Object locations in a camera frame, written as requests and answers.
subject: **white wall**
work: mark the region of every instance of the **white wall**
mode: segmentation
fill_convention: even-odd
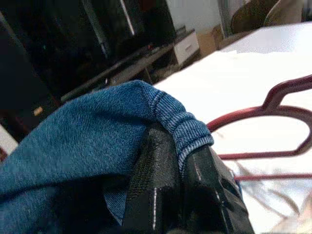
[[[175,28],[186,25],[197,32],[221,23],[217,0],[167,0]]]

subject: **black speaker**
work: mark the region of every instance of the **black speaker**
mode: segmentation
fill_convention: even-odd
[[[36,74],[27,53],[0,13],[0,118],[21,141],[58,104]]]
[[[147,0],[146,2],[149,5],[144,12],[144,23],[150,41],[156,46],[173,42],[176,39],[176,31],[166,0]]]

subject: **white drawer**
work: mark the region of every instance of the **white drawer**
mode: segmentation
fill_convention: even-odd
[[[178,64],[182,64],[199,49],[196,32],[192,32],[175,45],[175,57]]]

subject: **red hanger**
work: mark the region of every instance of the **red hanger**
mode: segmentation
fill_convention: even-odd
[[[280,105],[284,96],[290,93],[312,89],[312,75],[288,80],[273,87],[262,106],[247,108],[221,116],[207,124],[211,132],[238,120],[260,116],[284,116],[299,119],[305,122],[309,129],[309,135],[292,151],[259,152],[219,155],[223,160],[268,158],[268,157],[290,157],[305,153],[312,147],[312,111],[294,106]],[[260,179],[282,179],[282,178],[312,178],[312,174],[283,174],[283,175],[251,175],[238,176],[237,180],[260,180]]]

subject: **clothing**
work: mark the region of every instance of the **clothing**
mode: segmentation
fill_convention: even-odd
[[[98,206],[106,203],[121,224],[142,135],[155,122],[172,134],[182,176],[187,155],[213,144],[204,123],[187,113],[179,101],[142,81],[66,103],[1,165],[0,222],[4,230],[0,232],[65,233],[64,225],[75,207],[83,203],[83,212],[92,214],[90,200],[98,201]],[[102,203],[99,185],[105,197]],[[94,220],[88,219],[83,222],[91,225]],[[107,220],[107,225],[114,225]]]

